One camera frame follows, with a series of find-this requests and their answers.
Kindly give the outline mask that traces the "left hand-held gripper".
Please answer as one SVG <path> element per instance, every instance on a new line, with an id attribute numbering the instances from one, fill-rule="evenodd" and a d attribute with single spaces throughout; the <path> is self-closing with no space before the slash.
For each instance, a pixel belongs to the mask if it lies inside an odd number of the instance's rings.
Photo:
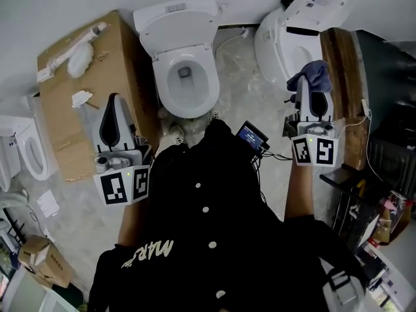
<path id="1" fill-rule="evenodd" d="M 143 144 L 135 149 L 135 131 L 126 100 L 117 93 L 111 94 L 99 135 L 106 146 L 126 151 L 100 153 L 95 158 L 97 174 L 94 183 L 107 206 L 132 205 L 148 197 L 151 146 Z"/>

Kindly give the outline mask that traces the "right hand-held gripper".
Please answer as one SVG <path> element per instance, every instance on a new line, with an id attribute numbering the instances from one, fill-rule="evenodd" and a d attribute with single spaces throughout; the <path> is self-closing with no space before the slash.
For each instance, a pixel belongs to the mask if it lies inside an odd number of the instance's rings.
<path id="1" fill-rule="evenodd" d="M 292 114 L 284 122 L 284 136 L 289 137 L 292 142 L 294 159 L 298 166 L 334 167 L 336 164 L 339 139 L 335 135 L 332 122 L 332 95 L 329 92 L 321 92 L 319 95 L 319 112 L 318 116 L 314 116 L 309 104 L 309 83 L 305 76 L 299 78 L 299 121 Z"/>

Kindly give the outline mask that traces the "dark blue cloth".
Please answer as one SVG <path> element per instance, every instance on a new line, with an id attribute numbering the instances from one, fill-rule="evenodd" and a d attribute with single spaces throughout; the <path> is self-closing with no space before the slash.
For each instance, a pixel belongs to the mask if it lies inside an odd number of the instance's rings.
<path id="1" fill-rule="evenodd" d="M 311 93 L 329 93 L 332 91 L 332 82 L 328 73 L 328 63 L 326 61 L 314 60 L 307 63 L 298 73 L 287 81 L 288 91 L 297 91 L 297 84 L 301 76 L 306 78 Z"/>

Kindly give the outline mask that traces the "person's right forearm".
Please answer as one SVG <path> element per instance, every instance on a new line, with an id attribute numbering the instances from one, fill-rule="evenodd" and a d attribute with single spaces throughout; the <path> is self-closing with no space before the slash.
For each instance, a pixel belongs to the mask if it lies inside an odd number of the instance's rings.
<path id="1" fill-rule="evenodd" d="M 292 163 L 284 220 L 314 217 L 313 168 Z"/>

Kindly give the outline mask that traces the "person's left forearm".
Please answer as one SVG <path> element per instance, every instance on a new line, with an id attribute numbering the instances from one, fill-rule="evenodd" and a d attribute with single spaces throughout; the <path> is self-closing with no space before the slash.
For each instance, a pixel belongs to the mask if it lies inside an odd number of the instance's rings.
<path id="1" fill-rule="evenodd" d="M 139 245 L 146 226 L 148 208 L 149 200 L 138 201 L 124 207 L 118 234 L 118 245 L 125 247 Z"/>

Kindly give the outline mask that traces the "white smart toilet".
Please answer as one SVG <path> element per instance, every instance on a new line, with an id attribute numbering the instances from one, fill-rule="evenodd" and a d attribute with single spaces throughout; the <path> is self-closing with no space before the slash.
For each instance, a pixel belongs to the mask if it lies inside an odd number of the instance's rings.
<path id="1" fill-rule="evenodd" d="M 266 81 L 286 89 L 307 63 L 322 59 L 320 34 L 340 27 L 353 0 L 290 0 L 265 16 L 254 36 L 259 70 Z"/>

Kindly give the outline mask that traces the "white ceramic toilet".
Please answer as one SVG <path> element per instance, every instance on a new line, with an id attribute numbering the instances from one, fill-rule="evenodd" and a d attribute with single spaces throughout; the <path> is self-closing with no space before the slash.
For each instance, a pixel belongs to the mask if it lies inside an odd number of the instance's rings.
<path id="1" fill-rule="evenodd" d="M 179 12 L 183 10 L 193 10 L 198 12 L 206 12 L 215 17 L 218 29 L 218 17 L 220 15 L 217 3 L 215 0 L 177 0 L 167 3 L 161 3 L 158 5 L 149 6 L 133 12 L 133 19 L 135 23 L 135 29 L 139 33 L 144 30 L 145 26 L 151 21 L 172 12 Z M 213 42 L 209 45 L 205 45 L 206 49 L 213 49 Z"/>
<path id="2" fill-rule="evenodd" d="M 27 95 L 13 103 L 0 103 L 0 189 L 8 191 L 23 161 L 37 180 L 53 172 L 52 152 L 40 95 Z"/>

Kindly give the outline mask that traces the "white toilet lid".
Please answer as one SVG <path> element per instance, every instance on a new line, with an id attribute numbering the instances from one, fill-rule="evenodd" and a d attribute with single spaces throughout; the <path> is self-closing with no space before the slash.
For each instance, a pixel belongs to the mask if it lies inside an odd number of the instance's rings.
<path id="1" fill-rule="evenodd" d="M 145 26 L 140 42 L 148 55 L 158 55 L 184 47 L 209 45 L 217 31 L 215 17 L 206 12 L 183 10 L 165 14 Z"/>

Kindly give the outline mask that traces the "brown wooden board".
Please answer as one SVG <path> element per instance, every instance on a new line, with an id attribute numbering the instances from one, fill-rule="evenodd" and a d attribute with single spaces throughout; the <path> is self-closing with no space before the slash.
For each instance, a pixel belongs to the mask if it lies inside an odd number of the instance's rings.
<path id="1" fill-rule="evenodd" d="M 345 125 L 341 135 L 341 158 L 346 165 L 362 170 L 366 163 L 369 123 L 361 103 L 363 80 L 357 45 L 353 34 L 340 28 L 322 32 L 320 42 L 333 85 L 334 120 L 342 120 Z"/>

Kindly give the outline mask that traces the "crumpled white paper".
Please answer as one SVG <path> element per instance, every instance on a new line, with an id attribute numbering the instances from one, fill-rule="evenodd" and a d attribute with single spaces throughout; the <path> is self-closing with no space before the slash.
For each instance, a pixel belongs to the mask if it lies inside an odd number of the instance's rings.
<path id="1" fill-rule="evenodd" d="M 72 107 L 74 109 L 80 108 L 82 105 L 88 103 L 88 100 L 91 99 L 92 96 L 93 93 L 86 90 L 80 90 L 76 92 L 74 95 L 71 96 Z"/>

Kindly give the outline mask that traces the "large brown cardboard box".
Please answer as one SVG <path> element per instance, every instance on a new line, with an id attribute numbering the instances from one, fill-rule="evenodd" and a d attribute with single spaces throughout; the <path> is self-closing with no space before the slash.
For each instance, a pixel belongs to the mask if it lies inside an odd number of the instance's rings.
<path id="1" fill-rule="evenodd" d="M 150 57 L 136 34 L 117 10 L 73 31 L 37 58 L 38 69 L 91 26 L 105 22 L 107 28 L 92 42 L 94 58 L 85 73 L 71 78 L 62 64 L 54 77 L 39 84 L 40 100 L 49 140 L 58 168 L 67 183 L 87 179 L 96 172 L 96 152 L 81 111 L 72 106 L 80 90 L 92 93 L 86 109 L 93 114 L 107 104 L 111 93 L 119 93 L 129 107 L 136 130 L 153 149 L 159 146 L 161 123 L 157 117 L 157 91 Z"/>

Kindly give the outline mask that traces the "person's left white shoe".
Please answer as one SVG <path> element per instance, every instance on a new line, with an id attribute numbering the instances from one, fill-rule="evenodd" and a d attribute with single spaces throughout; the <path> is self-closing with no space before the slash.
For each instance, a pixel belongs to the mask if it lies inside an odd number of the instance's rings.
<path id="1" fill-rule="evenodd" d="M 176 123 L 167 127 L 162 137 L 162 143 L 167 146 L 186 144 L 185 134 L 182 128 Z"/>

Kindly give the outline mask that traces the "black device with screen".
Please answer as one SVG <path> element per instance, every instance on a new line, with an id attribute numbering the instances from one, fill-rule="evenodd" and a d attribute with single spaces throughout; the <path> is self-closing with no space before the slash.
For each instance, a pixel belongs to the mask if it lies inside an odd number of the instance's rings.
<path id="1" fill-rule="evenodd" d="M 237 136 L 244 140 L 255 151 L 269 150 L 268 137 L 255 125 L 246 120 L 237 132 Z"/>

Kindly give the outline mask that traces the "black metal rack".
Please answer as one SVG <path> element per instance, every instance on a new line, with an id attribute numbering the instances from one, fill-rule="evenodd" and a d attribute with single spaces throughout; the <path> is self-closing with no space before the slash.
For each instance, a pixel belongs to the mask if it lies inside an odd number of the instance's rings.
<path id="1" fill-rule="evenodd" d="M 389 195 L 390 186 L 367 170 L 358 171 L 346 164 L 320 179 L 335 189 L 335 210 L 331 227 L 356 253 L 365 240 L 365 231 L 380 215 L 380 201 Z"/>

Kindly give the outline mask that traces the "white fluffy bundle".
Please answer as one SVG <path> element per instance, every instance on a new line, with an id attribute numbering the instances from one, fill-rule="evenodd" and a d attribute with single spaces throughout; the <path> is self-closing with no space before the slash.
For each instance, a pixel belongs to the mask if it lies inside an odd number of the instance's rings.
<path id="1" fill-rule="evenodd" d="M 67 71 L 71 78 L 80 78 L 88 69 L 93 58 L 94 48 L 90 42 L 78 44 L 67 64 Z"/>

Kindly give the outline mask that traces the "white long wrapped pipe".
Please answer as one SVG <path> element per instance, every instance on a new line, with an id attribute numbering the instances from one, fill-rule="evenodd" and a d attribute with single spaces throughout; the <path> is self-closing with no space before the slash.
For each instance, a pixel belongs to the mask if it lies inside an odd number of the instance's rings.
<path id="1" fill-rule="evenodd" d="M 93 26 L 87 28 L 74 40 L 69 41 L 69 44 L 63 50 L 50 58 L 46 66 L 37 72 L 37 82 L 42 83 L 54 77 L 55 70 L 73 55 L 79 44 L 94 41 L 107 27 L 108 24 L 106 22 L 93 24 Z"/>

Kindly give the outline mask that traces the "white paper sheet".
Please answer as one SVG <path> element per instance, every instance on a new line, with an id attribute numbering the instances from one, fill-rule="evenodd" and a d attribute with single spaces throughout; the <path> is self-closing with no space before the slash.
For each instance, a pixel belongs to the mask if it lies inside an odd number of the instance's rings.
<path id="1" fill-rule="evenodd" d="M 43 193 L 36 202 L 46 218 L 55 216 L 60 209 L 51 190 Z"/>

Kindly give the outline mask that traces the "small brown cardboard box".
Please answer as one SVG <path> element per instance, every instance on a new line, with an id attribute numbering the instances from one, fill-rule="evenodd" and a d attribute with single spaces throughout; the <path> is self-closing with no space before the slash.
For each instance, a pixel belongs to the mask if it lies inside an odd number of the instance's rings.
<path id="1" fill-rule="evenodd" d="M 18 261 L 40 284 L 68 288 L 73 269 L 47 238 L 30 236 L 19 249 Z"/>

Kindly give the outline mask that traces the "person in black clothes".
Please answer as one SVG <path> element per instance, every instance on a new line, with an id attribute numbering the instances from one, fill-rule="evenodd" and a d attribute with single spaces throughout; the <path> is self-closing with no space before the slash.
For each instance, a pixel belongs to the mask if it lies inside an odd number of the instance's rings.
<path id="1" fill-rule="evenodd" d="M 315 216 L 280 220 L 248 150 L 213 120 L 157 156 L 142 240 L 101 254 L 87 312 L 358 311 L 359 261 Z"/>

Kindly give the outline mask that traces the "white cabinet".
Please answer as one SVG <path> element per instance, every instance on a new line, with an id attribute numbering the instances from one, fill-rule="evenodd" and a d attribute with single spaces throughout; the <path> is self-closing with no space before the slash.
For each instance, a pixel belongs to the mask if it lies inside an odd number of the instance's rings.
<path id="1" fill-rule="evenodd" d="M 79 312 L 83 304 L 83 294 L 75 286 L 44 286 L 22 266 L 8 284 L 0 312 Z"/>

